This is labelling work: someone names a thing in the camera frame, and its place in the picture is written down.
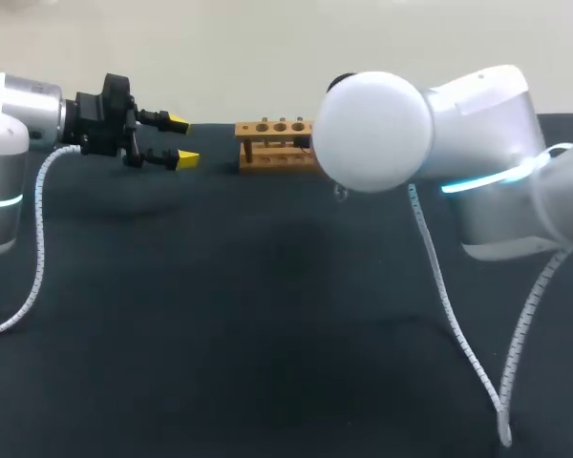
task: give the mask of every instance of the wooden test tube rack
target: wooden test tube rack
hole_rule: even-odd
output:
[[[310,148],[295,145],[297,138],[310,138],[312,121],[239,122],[240,172],[318,172]]]

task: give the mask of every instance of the black table surface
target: black table surface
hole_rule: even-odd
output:
[[[542,115],[548,144],[573,115]],[[405,189],[338,202],[313,176],[239,176],[233,126],[145,131],[197,171],[68,156],[45,197],[47,270],[0,336],[0,457],[494,457],[495,412],[451,335]],[[0,322],[35,266],[31,155]],[[497,383],[548,256],[488,263],[421,199],[451,299]],[[513,403],[515,457],[573,457],[573,258],[543,298]]]

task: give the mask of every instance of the cable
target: cable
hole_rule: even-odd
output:
[[[509,410],[514,388],[514,381],[516,379],[516,371],[518,370],[518,363],[520,361],[520,355],[524,346],[526,334],[530,329],[531,322],[533,321],[533,316],[537,310],[537,306],[539,305],[545,288],[556,273],[556,270],[573,252],[573,247],[563,248],[561,251],[554,254],[552,259],[545,265],[540,275],[537,277],[533,289],[526,299],[526,303],[524,304],[524,307],[520,313],[520,318],[518,319],[516,330],[512,336],[512,341],[505,362],[505,368],[503,369],[503,374],[501,376],[500,396],[498,396],[495,387],[492,385],[490,379],[486,375],[486,372],[479,363],[478,358],[471,349],[471,346],[465,339],[465,336],[463,335],[462,330],[458,325],[458,321],[456,320],[456,315],[450,304],[450,299],[446,291],[443,276],[441,275],[441,269],[439,267],[439,261],[437,260],[437,254],[433,245],[433,239],[431,238],[431,233],[429,232],[426,220],[424,219],[424,214],[422,212],[422,207],[420,206],[420,200],[418,198],[418,193],[416,191],[415,185],[410,184],[408,186],[408,192],[410,194],[410,203],[414,211],[416,222],[418,223],[420,235],[422,236],[424,244],[427,248],[429,261],[431,262],[433,275],[435,277],[435,283],[437,285],[437,291],[439,292],[439,297],[441,298],[446,316],[448,317],[448,322],[450,323],[450,326],[452,327],[456,339],[464,351],[465,356],[473,366],[477,376],[484,385],[484,388],[486,388],[486,391],[488,392],[490,399],[495,406],[495,410],[497,411],[499,438],[501,443],[505,447],[509,448],[512,445],[512,433],[509,427]]]
[[[512,393],[514,389],[514,380],[516,379],[516,371],[518,370],[518,362],[522,353],[522,347],[526,340],[526,334],[530,329],[533,316],[537,310],[537,306],[541,300],[541,296],[550,282],[556,270],[573,252],[573,248],[564,248],[552,256],[552,259],[545,265],[540,275],[535,281],[535,285],[531,290],[520,317],[516,330],[512,337],[512,342],[509,345],[509,352],[507,353],[507,360],[505,361],[505,368],[500,382],[500,401],[501,410],[498,412],[497,421],[499,424],[499,437],[500,441],[506,446],[511,445],[511,434],[509,434],[509,408],[512,400]]]
[[[413,184],[408,185],[408,193],[410,194],[410,204],[412,205],[412,210],[414,211],[414,217],[416,219],[416,222],[418,223],[418,229],[420,231],[420,235],[424,240],[424,244],[427,248],[427,253],[429,254],[429,261],[431,262],[431,267],[433,269],[433,276],[435,278],[435,283],[437,284],[437,291],[439,292],[441,303],[443,304],[446,316],[448,317],[448,323],[452,327],[456,339],[458,340],[458,344],[464,351],[465,356],[473,366],[474,371],[477,373],[477,376],[484,385],[484,388],[486,388],[486,391],[488,391],[488,395],[490,396],[490,400],[493,402],[495,409],[497,410],[497,412],[499,412],[501,409],[501,405],[497,391],[495,390],[495,387],[488,378],[488,375],[486,375],[484,368],[479,363],[478,358],[471,349],[471,346],[467,342],[467,339],[465,339],[465,336],[462,333],[462,330],[460,329],[460,325],[456,320],[455,312],[452,309],[452,305],[450,304],[450,298],[448,297],[448,292],[446,291],[446,285],[443,281],[443,276],[441,275],[441,268],[439,267],[439,260],[437,259],[437,253],[435,252],[433,239],[431,239],[431,233],[429,232],[429,228],[427,227],[427,222],[424,219],[424,214],[422,213],[422,207],[420,206],[420,200],[418,199],[418,193],[416,192],[415,185]]]
[[[66,146],[52,152],[49,157],[40,166],[38,175],[36,177],[36,186],[34,189],[34,215],[36,218],[36,275],[34,277],[34,283],[32,285],[32,290],[30,295],[21,306],[19,311],[15,313],[10,319],[0,324],[0,333],[6,331],[7,329],[13,327],[15,324],[21,320],[26,313],[32,308],[38,292],[40,291],[40,285],[42,284],[42,278],[45,273],[45,235],[43,228],[42,219],[42,191],[45,184],[45,176],[51,164],[55,162],[61,156],[71,153],[80,153],[80,147],[78,146]]]

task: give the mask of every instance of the white robotic arm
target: white robotic arm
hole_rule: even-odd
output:
[[[327,93],[312,144],[325,172],[355,191],[442,183],[477,259],[573,243],[573,149],[556,158],[545,149],[516,67],[426,91],[390,73],[355,74]]]

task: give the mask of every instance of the white spherical joint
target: white spherical joint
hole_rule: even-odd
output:
[[[312,129],[325,173],[354,191],[375,193],[407,182],[433,141],[423,95],[391,73],[350,76],[326,95]]]

